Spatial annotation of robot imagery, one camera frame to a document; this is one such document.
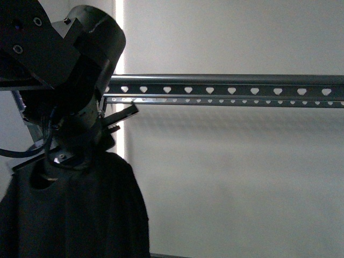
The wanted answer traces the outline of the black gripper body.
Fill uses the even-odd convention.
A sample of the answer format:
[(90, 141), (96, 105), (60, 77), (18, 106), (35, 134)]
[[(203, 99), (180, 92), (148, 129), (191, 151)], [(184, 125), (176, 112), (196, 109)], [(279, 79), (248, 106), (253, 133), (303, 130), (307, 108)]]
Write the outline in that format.
[(27, 107), (24, 118), (41, 128), (42, 141), (36, 149), (20, 154), (20, 163), (13, 164), (12, 171), (26, 168), (43, 156), (64, 170), (84, 169), (101, 158), (105, 160), (104, 166), (132, 170), (125, 160), (107, 151), (115, 145), (111, 134), (120, 129), (117, 124), (138, 111), (131, 105), (104, 117), (95, 104), (72, 114), (63, 113), (57, 107), (41, 106), (37, 110)]

